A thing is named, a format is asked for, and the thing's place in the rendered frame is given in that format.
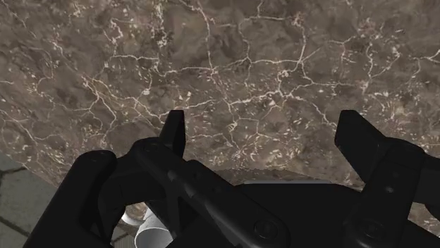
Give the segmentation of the white cylindrical cup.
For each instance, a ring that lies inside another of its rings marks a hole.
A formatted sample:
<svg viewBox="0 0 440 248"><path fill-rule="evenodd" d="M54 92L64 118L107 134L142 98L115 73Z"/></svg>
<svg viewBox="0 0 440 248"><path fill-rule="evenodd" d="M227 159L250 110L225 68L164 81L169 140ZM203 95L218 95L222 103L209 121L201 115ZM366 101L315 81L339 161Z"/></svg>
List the white cylindrical cup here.
<svg viewBox="0 0 440 248"><path fill-rule="evenodd" d="M142 220L130 217L127 211L124 212L121 220L137 228L135 248L167 248L173 242L170 231L151 209L146 211Z"/></svg>

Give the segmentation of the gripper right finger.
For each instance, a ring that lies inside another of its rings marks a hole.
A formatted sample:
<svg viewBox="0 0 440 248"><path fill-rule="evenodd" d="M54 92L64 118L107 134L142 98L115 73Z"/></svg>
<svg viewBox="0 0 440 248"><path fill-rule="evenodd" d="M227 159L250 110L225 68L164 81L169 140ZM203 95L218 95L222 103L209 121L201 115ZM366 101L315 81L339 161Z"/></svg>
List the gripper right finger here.
<svg viewBox="0 0 440 248"><path fill-rule="evenodd" d="M340 113L334 143L365 184L343 222L343 248L440 248L440 237L408 219L420 203L440 221L440 158L354 110Z"/></svg>

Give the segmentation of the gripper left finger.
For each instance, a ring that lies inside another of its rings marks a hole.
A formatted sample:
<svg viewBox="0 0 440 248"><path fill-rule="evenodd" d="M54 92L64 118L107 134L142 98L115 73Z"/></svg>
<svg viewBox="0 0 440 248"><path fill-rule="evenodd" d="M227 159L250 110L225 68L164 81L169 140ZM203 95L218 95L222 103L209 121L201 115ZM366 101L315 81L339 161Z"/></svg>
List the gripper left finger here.
<svg viewBox="0 0 440 248"><path fill-rule="evenodd" d="M287 226L198 161L186 161L185 117L117 157L79 155L23 248L113 248L126 207L143 202L171 233L166 248L289 248Z"/></svg>

